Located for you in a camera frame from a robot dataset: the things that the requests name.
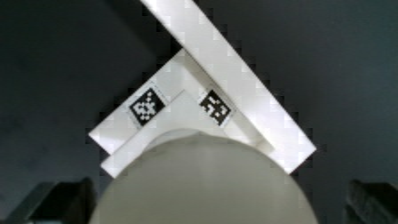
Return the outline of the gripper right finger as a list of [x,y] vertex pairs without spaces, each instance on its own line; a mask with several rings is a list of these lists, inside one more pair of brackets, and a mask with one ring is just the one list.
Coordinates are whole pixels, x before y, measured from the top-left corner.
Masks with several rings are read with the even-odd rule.
[[342,224],[398,224],[398,189],[387,182],[349,181]]

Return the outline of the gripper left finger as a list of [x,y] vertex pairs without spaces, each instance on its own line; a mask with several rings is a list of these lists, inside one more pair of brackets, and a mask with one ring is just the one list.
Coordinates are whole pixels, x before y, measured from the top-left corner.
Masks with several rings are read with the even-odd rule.
[[3,224],[88,224],[95,207],[94,183],[40,182],[17,204]]

